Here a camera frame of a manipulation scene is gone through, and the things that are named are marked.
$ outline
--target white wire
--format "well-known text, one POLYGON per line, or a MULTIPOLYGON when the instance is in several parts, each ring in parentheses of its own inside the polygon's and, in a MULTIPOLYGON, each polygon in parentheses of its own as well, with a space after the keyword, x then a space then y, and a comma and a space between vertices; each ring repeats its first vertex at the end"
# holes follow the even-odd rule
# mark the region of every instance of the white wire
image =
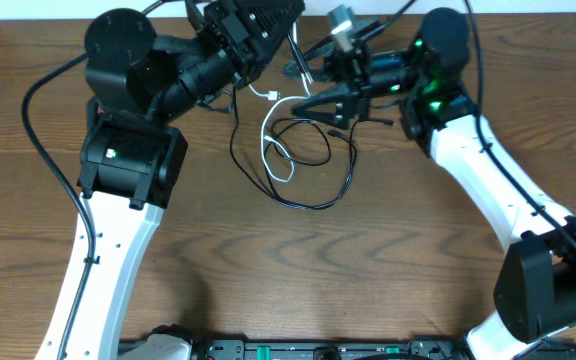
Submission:
POLYGON ((263 97, 263 98, 268 98, 268 94, 261 94, 259 93, 257 90, 255 90, 254 87, 252 87, 252 84, 248 84, 248 87, 250 88, 250 90, 252 90, 252 92, 255 93, 255 95, 259 96, 259 97, 263 97))
POLYGON ((270 165, 268 165, 268 161, 266 161, 266 153, 264 151, 264 145, 266 144, 266 141, 269 141, 277 146, 279 146, 279 148, 284 152, 284 155, 286 155, 287 158, 292 159, 292 156, 290 155, 290 153, 288 152, 288 150, 286 150, 285 147, 283 147, 283 145, 281 145, 277 140, 273 139, 272 137, 266 135, 266 124, 268 123, 268 120, 270 119, 270 117, 272 116, 272 113, 275 112, 275 110, 277 109, 277 107, 279 105, 281 105, 283 102, 285 101, 291 101, 291 100, 305 100, 308 99, 305 96, 289 96, 289 97, 285 97, 279 101, 277 101, 275 103, 275 105, 273 105, 273 107, 270 109, 270 111, 268 112, 268 115, 266 115, 266 118, 264 119, 264 122, 261 124, 261 132, 260 132, 260 149, 261 149, 261 161, 263 161, 264 163, 264 167, 266 168, 266 170, 268 170, 268 174, 270 174, 270 177, 272 177, 273 179, 279 181, 279 182, 283 182, 283 183, 287 183, 290 180, 292 180, 292 176, 295 174, 295 163, 294 161, 290 161, 290 176, 288 176, 287 179, 282 179, 277 177, 273 172, 272 169, 270 169, 270 165))
MULTIPOLYGON (((295 21, 292 24, 292 40, 295 42, 295 45, 299 44, 299 41, 297 39, 297 22, 295 21)), ((312 96, 312 93, 310 92, 310 88, 308 87, 308 80, 306 79, 306 74, 301 73, 301 82, 304 84, 304 90, 306 91, 306 95, 308 95, 309 97, 312 96)))

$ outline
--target wooden table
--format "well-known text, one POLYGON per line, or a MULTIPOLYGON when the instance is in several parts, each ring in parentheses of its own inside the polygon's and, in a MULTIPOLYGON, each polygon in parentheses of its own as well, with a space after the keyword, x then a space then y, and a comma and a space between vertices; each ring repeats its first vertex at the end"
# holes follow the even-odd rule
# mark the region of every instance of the wooden table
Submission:
MULTIPOLYGON (((405 17, 375 46, 406 46, 420 19, 405 17)), ((479 22, 484 113, 534 180, 576 213, 576 15, 486 15, 479 22)), ((22 130, 21 99, 34 81, 82 52, 88 23, 0 22, 0 359, 37 351, 76 216, 22 130)), ((183 19, 155 24, 160 33, 192 34, 183 19)), ((300 28, 309 47, 327 22, 306 18, 300 28)), ((282 48, 257 89, 301 94, 299 83, 279 72, 289 59, 282 48)), ((475 66, 465 79, 474 93, 475 66)), ((79 66, 31 106, 38 135, 73 183, 91 94, 79 66)), ((260 169, 258 131, 269 103, 245 90, 240 109, 236 152, 260 169)), ((396 110, 378 115, 399 117, 396 110)), ((190 149, 142 263, 124 337, 170 323, 273 339, 459 335, 494 310, 504 258, 498 241, 464 191, 398 125, 362 125, 350 191, 330 210, 307 212, 277 205, 237 170, 228 155, 233 123, 197 109, 175 122, 190 149)), ((299 154, 325 155, 312 129, 288 141, 299 154)), ((347 150, 331 141, 332 163, 299 168, 294 183, 282 187, 287 197, 316 202, 336 194, 347 150)), ((576 339, 576 329, 567 334, 576 339)))

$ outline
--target wooden tabletop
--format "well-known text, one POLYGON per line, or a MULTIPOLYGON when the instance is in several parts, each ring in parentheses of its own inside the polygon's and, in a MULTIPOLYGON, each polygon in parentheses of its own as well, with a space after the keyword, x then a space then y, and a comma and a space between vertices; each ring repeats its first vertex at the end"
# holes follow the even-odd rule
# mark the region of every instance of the wooden tabletop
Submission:
MULTIPOLYGON (((408 44, 421 17, 408 16, 375 41, 408 44)), ((186 20, 155 20, 160 33, 191 36, 186 20)), ((484 114, 533 179, 576 214, 576 15, 479 17, 486 62, 484 114)), ((89 21, 0 22, 0 359, 34 357, 70 257, 76 212, 21 126, 21 99, 41 76, 79 55, 89 21)), ((305 18, 303 47, 326 33, 305 18)), ((255 83, 301 95, 280 66, 283 47, 255 83)), ((475 66, 465 79, 475 91, 475 66)), ((31 121, 72 183, 79 173, 85 102, 83 66, 34 98, 31 121)), ((261 169, 259 126, 270 104, 248 90, 236 153, 261 169)), ((397 120, 396 110, 379 117, 397 120)), ((253 339, 397 339, 460 335, 494 310, 504 258, 484 217, 453 179, 401 128, 359 127, 350 191, 333 208, 284 208, 232 163, 230 115, 195 109, 174 125, 190 143, 164 221, 146 252, 122 336, 178 323, 253 339)), ((325 156, 312 129, 287 137, 295 153, 325 156)), ((336 195, 347 149, 332 139, 331 164, 299 167, 281 189, 318 202, 336 195)), ((576 339, 576 328, 568 331, 576 339)))

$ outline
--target white wall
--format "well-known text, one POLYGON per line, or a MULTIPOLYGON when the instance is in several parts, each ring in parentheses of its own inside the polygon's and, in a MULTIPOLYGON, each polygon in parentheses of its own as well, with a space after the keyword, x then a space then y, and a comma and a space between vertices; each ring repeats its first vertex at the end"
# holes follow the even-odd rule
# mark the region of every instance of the white wall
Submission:
MULTIPOLYGON (((143 10, 154 0, 0 0, 0 20, 8 19, 82 19, 130 7, 143 10)), ((306 0, 306 15, 325 15, 341 3, 357 14, 392 14, 406 0, 306 0)), ((576 0, 471 0, 478 13, 576 12, 576 0)), ((418 0, 410 13, 426 13, 440 6, 464 10, 461 0, 418 0)), ((185 16, 183 2, 164 5, 152 16, 185 16)))

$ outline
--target brown wooden surface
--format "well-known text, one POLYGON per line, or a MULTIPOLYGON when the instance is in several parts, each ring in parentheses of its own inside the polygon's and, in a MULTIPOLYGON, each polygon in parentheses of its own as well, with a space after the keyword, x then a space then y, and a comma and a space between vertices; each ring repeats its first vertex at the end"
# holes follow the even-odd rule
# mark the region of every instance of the brown wooden surface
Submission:
MULTIPOLYGON (((406 17, 380 49, 401 48, 420 17, 406 17)), ((485 114, 509 152, 576 213, 576 15, 481 16, 485 114)), ((190 35, 185 20, 160 33, 190 35)), ((82 51, 88 21, 0 22, 0 359, 31 358, 47 330, 71 251, 75 210, 22 131, 26 89, 82 51)), ((304 47, 326 32, 301 25, 304 47)), ((274 66, 259 90, 301 94, 274 66)), ((466 79, 474 92, 474 66, 466 79)), ((91 95, 83 67, 42 89, 31 106, 40 138, 75 182, 91 95)), ((258 129, 269 104, 240 95, 237 153, 259 168, 258 129)), ((380 116, 396 119, 395 111, 380 116)), ((200 110, 176 123, 190 143, 164 222, 139 272, 123 329, 161 324, 251 338, 392 339, 459 335, 493 310, 503 253, 483 216, 398 126, 363 125, 352 187, 325 212, 283 208, 262 196, 228 155, 233 118, 200 110)), ((323 156, 308 129, 289 139, 323 156)), ((297 200, 333 196, 346 149, 332 164, 299 168, 284 187, 297 200)), ((569 331, 576 338, 576 329, 569 331)))

